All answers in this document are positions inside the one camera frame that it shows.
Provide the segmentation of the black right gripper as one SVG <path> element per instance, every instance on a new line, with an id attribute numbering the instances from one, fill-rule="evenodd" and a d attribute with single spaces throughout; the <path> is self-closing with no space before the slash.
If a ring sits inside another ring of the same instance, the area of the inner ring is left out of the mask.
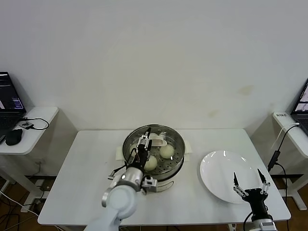
<path id="1" fill-rule="evenodd" d="M 262 172 L 257 169 L 262 186 L 257 189 L 246 189 L 243 190 L 239 186 L 239 182 L 236 176 L 236 173 L 233 173 L 233 190 L 246 202 L 250 204 L 252 214 L 254 217 L 267 217 L 268 213 L 265 206 L 265 200 L 268 197 L 268 190 L 271 186 L 271 183 L 266 180 Z"/>

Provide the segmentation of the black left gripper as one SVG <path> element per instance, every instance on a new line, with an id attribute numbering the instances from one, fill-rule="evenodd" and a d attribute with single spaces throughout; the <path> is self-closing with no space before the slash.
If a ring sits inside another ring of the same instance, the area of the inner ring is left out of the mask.
<path id="1" fill-rule="evenodd" d="M 135 158 L 131 163 L 131 167 L 135 168 L 144 168 L 146 161 L 148 160 L 148 151 L 152 148 L 152 141 L 149 139 L 151 133 L 151 128 L 148 128 L 146 132 L 139 137 L 137 148 L 133 149 L 133 153 L 135 153 Z"/>

